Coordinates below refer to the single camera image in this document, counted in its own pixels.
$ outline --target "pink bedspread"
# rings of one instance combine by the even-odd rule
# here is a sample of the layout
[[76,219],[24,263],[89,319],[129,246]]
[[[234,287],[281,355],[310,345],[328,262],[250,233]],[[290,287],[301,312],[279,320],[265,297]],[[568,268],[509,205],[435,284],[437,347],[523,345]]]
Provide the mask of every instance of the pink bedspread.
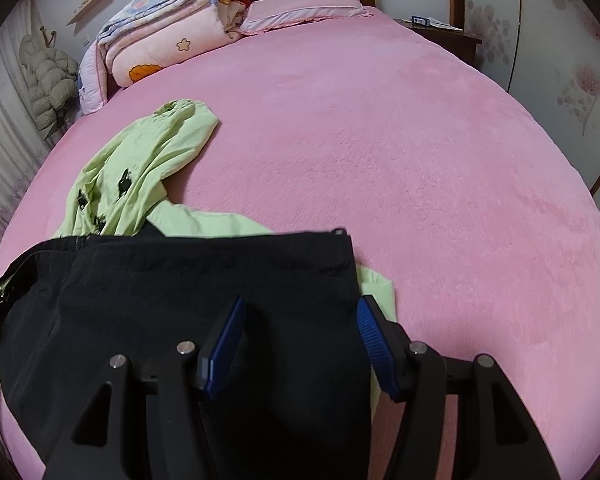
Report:
[[[411,337],[493,354],[563,480],[587,471],[600,453],[600,213],[520,104],[380,12],[244,38],[120,91],[40,169],[0,275],[57,229],[96,151],[177,98],[203,100],[221,126],[168,181],[173,201],[280,232],[346,226],[360,262],[394,280]],[[23,478],[39,479],[1,399],[0,423]]]

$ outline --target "wooden nightstand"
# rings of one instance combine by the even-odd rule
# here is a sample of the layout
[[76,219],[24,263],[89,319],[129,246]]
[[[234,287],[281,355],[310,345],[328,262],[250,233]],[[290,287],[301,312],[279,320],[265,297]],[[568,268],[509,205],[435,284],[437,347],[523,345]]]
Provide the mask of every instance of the wooden nightstand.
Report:
[[395,20],[403,27],[410,28],[417,32],[423,38],[433,41],[445,50],[448,50],[455,56],[458,56],[465,63],[473,66],[475,63],[475,47],[482,43],[473,36],[469,36],[459,30],[448,30],[446,28],[425,27],[424,25],[414,25],[403,20]]

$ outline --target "curtain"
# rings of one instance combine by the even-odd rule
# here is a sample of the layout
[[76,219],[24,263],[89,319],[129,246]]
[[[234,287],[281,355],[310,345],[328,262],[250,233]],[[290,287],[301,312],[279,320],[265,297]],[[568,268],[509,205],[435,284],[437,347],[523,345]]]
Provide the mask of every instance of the curtain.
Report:
[[0,28],[0,237],[55,143],[40,139],[18,61],[20,40],[31,33],[31,6],[20,0]]

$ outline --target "pink pillow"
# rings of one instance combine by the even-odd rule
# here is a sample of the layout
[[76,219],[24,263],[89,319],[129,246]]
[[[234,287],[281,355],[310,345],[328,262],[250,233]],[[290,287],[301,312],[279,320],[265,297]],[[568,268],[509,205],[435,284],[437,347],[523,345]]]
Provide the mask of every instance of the pink pillow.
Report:
[[302,22],[370,15],[360,0],[259,0],[247,10],[238,32],[252,36]]

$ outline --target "black fabric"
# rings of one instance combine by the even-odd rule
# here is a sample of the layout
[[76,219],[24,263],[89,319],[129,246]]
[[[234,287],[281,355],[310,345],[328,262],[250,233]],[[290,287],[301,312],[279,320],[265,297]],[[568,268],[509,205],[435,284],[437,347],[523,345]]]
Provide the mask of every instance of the black fabric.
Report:
[[346,234],[50,240],[7,275],[0,383],[43,461],[117,353],[146,363],[248,304],[224,392],[202,414],[221,479],[366,479],[370,367]]

